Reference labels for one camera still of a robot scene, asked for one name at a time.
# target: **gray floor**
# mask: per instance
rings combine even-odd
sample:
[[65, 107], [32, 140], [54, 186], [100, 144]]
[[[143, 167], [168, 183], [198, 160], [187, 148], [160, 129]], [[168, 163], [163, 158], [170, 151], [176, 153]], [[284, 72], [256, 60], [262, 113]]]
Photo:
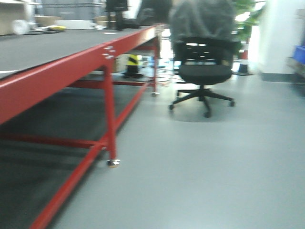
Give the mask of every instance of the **gray floor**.
[[196, 99], [168, 111], [176, 86], [145, 93], [121, 165], [95, 163], [50, 229], [304, 229], [304, 88], [233, 76], [213, 89], [236, 107], [211, 99], [207, 119]]

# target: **traffic cone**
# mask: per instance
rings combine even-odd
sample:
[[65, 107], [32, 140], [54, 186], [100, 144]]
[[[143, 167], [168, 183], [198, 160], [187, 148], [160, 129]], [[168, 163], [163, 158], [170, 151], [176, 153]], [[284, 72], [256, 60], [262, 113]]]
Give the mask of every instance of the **traffic cone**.
[[253, 73], [249, 72], [248, 67], [248, 49], [249, 49], [249, 39], [244, 44], [244, 52], [242, 53], [239, 68], [236, 72], [233, 72], [233, 74], [236, 75], [252, 75]]
[[139, 73], [139, 57], [137, 55], [129, 55], [127, 62], [127, 70], [123, 73], [125, 77], [140, 78], [143, 74]]

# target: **red metal table frame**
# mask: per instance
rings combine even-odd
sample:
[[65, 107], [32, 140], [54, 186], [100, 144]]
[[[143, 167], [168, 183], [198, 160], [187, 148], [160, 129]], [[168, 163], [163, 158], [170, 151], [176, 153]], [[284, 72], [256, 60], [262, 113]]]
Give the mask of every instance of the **red metal table frame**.
[[[14, 74], [0, 81], [0, 124], [65, 87], [95, 88], [105, 91], [107, 132], [98, 141], [0, 134], [2, 139], [89, 149], [83, 160], [32, 223], [31, 229], [47, 227], [101, 150], [108, 150], [110, 152], [109, 165], [116, 165], [116, 130], [131, 112], [148, 86], [152, 86], [153, 92], [156, 93], [155, 76], [159, 42], [157, 31], [157, 26], [152, 26], [51, 63]], [[148, 41], [152, 41], [152, 45], [141, 46]], [[152, 83], [113, 82], [112, 67], [115, 57], [133, 49], [152, 50], [154, 52], [155, 67]], [[91, 71], [99, 68], [104, 71], [103, 81], [79, 80]], [[140, 86], [138, 93], [118, 117], [115, 117], [114, 113], [114, 84]]]

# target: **black office chair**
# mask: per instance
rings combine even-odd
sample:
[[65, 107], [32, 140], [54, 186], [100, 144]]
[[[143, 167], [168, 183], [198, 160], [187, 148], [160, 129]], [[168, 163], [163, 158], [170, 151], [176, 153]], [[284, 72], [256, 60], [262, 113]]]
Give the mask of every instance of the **black office chair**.
[[[174, 104], [194, 97], [198, 97], [199, 101], [204, 103], [207, 108], [204, 116], [207, 118], [211, 117], [212, 112], [206, 97], [228, 100], [230, 106], [235, 106], [233, 98], [216, 94], [205, 86], [222, 83], [231, 78], [236, 44], [199, 37], [184, 38], [175, 42], [174, 60], [181, 61], [178, 74], [185, 83], [193, 83], [200, 87], [198, 90], [178, 90], [177, 99], [169, 105], [169, 109], [174, 109]], [[179, 98], [180, 93], [188, 95]]]

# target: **green leaves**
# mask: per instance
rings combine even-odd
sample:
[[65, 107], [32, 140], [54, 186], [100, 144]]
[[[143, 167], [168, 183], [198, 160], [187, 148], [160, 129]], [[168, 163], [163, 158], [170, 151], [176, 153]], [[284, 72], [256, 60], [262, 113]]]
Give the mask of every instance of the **green leaves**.
[[264, 7], [259, 10], [255, 10], [255, 5], [259, 3], [254, 0], [236, 0], [235, 7], [237, 15], [243, 14], [245, 12], [250, 12], [250, 16], [245, 21], [237, 22], [237, 35], [241, 41], [246, 41], [251, 36], [251, 28], [254, 25], [259, 24], [259, 17], [264, 11]]

